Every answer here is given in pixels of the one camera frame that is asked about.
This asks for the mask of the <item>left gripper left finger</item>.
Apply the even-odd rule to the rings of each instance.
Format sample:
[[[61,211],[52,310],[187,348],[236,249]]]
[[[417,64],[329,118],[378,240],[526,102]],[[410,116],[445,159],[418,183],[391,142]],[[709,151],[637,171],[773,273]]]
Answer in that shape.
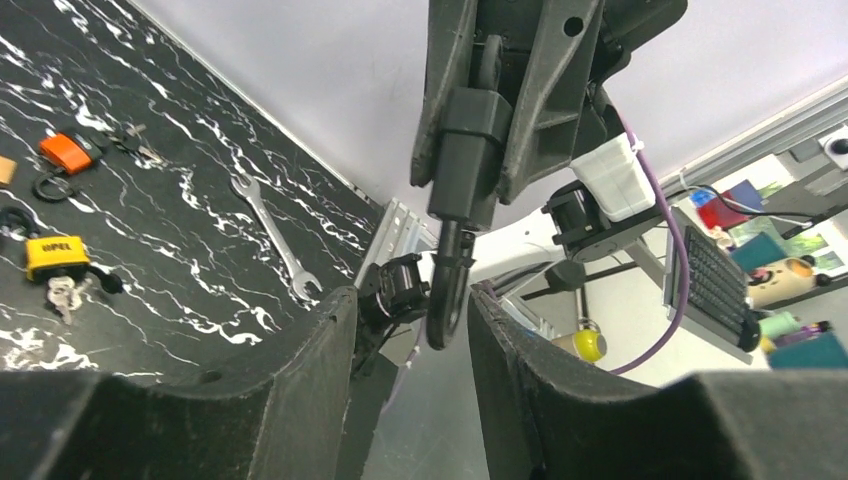
[[[357,292],[175,385],[92,371],[1,377],[5,479],[331,479]]]

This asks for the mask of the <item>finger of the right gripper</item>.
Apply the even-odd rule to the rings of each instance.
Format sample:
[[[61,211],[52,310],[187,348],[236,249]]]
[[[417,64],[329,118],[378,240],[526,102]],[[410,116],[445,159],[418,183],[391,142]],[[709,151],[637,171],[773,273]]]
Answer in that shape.
[[[478,2],[430,0],[423,105],[410,164],[410,184],[434,177],[442,110],[455,87],[468,84]]]
[[[544,1],[504,149],[497,195],[511,204],[567,167],[602,23],[603,1]]]

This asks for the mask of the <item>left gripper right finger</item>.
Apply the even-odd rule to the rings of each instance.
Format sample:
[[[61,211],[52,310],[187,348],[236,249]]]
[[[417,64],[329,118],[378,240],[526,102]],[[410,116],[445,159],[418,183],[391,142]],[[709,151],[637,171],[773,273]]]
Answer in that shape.
[[[469,346],[493,479],[843,479],[843,370],[712,371],[654,388],[530,333],[481,287]]]

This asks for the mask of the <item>black padlock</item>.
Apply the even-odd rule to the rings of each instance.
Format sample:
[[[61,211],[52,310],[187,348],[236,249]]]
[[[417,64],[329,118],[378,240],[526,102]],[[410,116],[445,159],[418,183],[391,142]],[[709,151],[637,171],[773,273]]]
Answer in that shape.
[[[502,54],[502,37],[488,36],[473,82],[452,89],[439,124],[428,206],[441,221],[426,320],[427,341],[435,350],[445,349],[454,337],[474,264],[475,234],[492,224],[513,112],[498,92]]]

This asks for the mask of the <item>silver open-end wrench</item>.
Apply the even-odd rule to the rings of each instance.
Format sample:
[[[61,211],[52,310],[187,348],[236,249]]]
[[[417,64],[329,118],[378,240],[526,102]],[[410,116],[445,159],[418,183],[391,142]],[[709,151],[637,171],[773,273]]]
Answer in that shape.
[[[323,287],[320,281],[304,268],[278,229],[265,206],[259,182],[251,175],[237,173],[231,178],[230,186],[235,194],[252,208],[259,224],[268,234],[270,243],[288,271],[293,293],[304,301],[311,301],[313,299],[311,293],[320,293]]]

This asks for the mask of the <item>yellow padlock with keys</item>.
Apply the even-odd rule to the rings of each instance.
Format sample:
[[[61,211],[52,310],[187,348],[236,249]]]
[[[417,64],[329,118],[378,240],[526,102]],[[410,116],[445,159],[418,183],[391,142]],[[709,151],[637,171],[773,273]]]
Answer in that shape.
[[[20,228],[25,237],[26,278],[46,287],[46,301],[62,322],[70,325],[81,304],[82,293],[96,278],[110,295],[124,292],[124,282],[115,273],[95,266],[79,236],[43,236],[32,215],[19,207],[1,208],[1,230]]]

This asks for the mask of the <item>orange padlock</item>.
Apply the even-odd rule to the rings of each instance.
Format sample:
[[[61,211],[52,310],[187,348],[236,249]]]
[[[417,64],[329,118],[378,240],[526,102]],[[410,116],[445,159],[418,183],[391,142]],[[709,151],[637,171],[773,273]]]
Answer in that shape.
[[[93,168],[113,150],[161,160],[161,156],[141,139],[140,133],[145,129],[145,125],[135,125],[108,133],[93,127],[68,127],[43,139],[38,145],[39,152],[50,167],[33,181],[32,194],[47,203],[59,203],[74,197],[80,188],[70,178]]]

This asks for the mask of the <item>aluminium frame rail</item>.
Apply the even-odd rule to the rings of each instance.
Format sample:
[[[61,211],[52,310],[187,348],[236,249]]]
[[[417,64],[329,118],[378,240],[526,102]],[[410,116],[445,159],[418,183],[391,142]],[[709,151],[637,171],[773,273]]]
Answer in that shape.
[[[354,285],[363,284],[366,270],[372,263],[382,265],[395,257],[431,250],[436,242],[424,221],[407,205],[393,198],[386,206]]]

